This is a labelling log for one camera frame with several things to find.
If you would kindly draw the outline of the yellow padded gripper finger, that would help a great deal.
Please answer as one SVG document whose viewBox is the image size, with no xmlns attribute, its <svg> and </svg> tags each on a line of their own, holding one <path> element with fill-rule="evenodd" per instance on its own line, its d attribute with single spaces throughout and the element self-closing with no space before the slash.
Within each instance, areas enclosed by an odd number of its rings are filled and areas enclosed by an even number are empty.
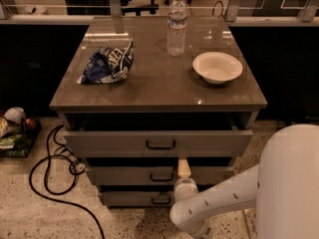
<svg viewBox="0 0 319 239">
<path fill-rule="evenodd" d="M 186 158 L 180 158 L 178 160 L 177 175 L 181 178 L 189 178 L 191 176 L 190 167 Z"/>
</svg>

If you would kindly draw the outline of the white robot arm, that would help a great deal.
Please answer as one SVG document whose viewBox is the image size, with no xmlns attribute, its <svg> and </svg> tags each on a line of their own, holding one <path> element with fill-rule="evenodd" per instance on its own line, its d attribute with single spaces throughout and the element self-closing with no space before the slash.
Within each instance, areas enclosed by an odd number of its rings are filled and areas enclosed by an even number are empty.
<svg viewBox="0 0 319 239">
<path fill-rule="evenodd" d="M 257 239 L 319 239 L 319 126 L 275 133 L 257 165 L 202 192 L 190 178 L 174 187 L 170 220 L 194 239 L 210 239 L 212 217 L 256 209 Z"/>
</svg>

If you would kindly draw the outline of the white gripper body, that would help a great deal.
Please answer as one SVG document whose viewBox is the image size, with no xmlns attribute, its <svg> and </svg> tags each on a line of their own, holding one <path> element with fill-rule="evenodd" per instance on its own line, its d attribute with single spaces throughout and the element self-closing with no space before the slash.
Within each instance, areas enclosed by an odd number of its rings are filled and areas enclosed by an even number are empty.
<svg viewBox="0 0 319 239">
<path fill-rule="evenodd" d="M 179 178 L 174 184 L 173 196 L 175 202 L 192 197 L 197 193 L 198 189 L 192 178 Z"/>
</svg>

